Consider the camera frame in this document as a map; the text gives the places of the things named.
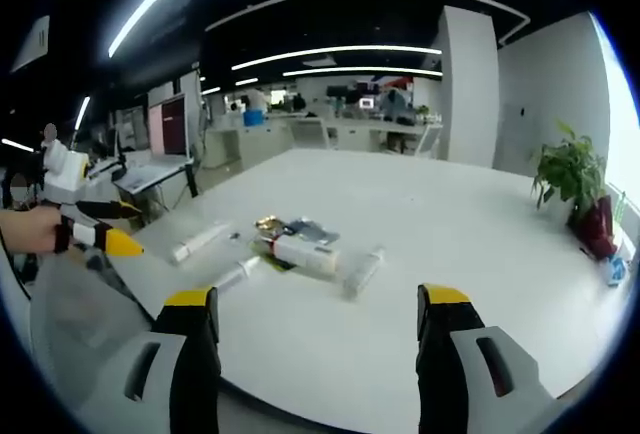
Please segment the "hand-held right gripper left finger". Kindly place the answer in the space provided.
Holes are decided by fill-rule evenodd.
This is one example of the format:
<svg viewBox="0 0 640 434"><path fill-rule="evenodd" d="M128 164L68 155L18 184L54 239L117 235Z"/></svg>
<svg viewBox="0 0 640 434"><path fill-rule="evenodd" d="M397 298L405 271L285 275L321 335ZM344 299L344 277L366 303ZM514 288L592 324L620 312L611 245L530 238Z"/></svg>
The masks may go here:
<svg viewBox="0 0 640 434"><path fill-rule="evenodd" d="M91 433L217 433L218 342L217 289L172 295L101 367L79 418Z"/></svg>

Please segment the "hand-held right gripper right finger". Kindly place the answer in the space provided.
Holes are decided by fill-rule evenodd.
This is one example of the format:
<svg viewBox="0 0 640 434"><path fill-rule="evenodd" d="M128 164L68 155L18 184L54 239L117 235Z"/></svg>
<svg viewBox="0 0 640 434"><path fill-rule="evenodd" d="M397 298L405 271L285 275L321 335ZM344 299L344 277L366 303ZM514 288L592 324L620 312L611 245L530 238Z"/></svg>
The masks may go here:
<svg viewBox="0 0 640 434"><path fill-rule="evenodd" d="M417 289L420 433L545 433L566 404L542 385L537 361L487 326L457 289Z"/></svg>

